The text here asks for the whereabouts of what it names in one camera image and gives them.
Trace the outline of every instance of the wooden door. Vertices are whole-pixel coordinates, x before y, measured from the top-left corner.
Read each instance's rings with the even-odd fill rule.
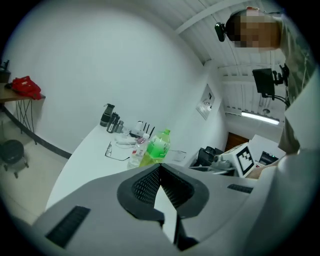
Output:
[[[224,152],[227,152],[228,150],[233,149],[235,146],[241,145],[246,142],[249,142],[249,139],[229,132]]]

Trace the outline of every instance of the black slot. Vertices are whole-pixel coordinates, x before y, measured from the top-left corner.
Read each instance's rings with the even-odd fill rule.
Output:
[[[64,248],[89,212],[86,207],[75,206],[45,237]]]
[[[241,186],[241,185],[236,185],[236,184],[230,184],[227,188],[231,189],[231,190],[236,190],[239,192],[248,193],[248,194],[250,194],[251,191],[254,189],[253,187]]]

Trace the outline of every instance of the white wall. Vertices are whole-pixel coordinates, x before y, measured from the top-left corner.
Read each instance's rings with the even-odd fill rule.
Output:
[[[257,134],[275,143],[279,143],[283,127],[282,125],[268,124],[248,117],[227,114],[227,129],[230,133],[252,140]]]
[[[11,79],[29,75],[46,95],[35,133],[67,152],[99,123],[106,103],[125,125],[143,120],[171,129],[172,148],[195,152],[209,140],[224,149],[221,99],[207,121],[195,109],[206,83],[221,98],[215,64],[203,67],[171,28],[129,2],[42,2],[17,27],[3,59]]]
[[[279,159],[286,154],[284,151],[278,148],[278,143],[259,135],[255,135],[253,139],[249,141],[249,146],[253,158],[258,162],[263,151],[268,153],[269,155],[274,155]]]
[[[228,129],[225,123],[225,112],[222,105],[222,87],[218,69],[213,60],[208,61],[204,66],[203,83],[199,88],[188,93],[187,104],[183,106],[175,128],[171,133],[171,149],[187,152],[187,157],[182,165],[189,166],[196,157],[200,148],[210,146],[225,150]],[[205,120],[196,110],[196,106],[201,98],[205,86],[209,85],[215,100],[212,110]]]

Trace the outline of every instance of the black hair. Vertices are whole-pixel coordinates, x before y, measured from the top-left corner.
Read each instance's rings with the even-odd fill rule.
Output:
[[[240,17],[247,13],[247,9],[239,10],[230,15],[230,18],[227,20],[225,24],[225,34],[232,42],[240,42],[241,47],[246,47],[246,42],[241,42],[240,38]]]

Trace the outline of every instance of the gray panel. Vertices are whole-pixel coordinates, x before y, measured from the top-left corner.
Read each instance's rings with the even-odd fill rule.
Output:
[[[227,188],[230,184],[254,188],[257,180],[209,174],[169,164],[175,169],[203,182],[209,189],[209,200],[197,217],[182,220],[185,233],[203,241],[224,225],[247,200],[250,194]]]
[[[147,167],[98,178],[83,185],[37,219],[33,227],[46,235],[76,205],[91,209],[66,246],[76,255],[163,255],[178,249],[164,235],[159,223],[138,220],[118,202],[119,184]]]

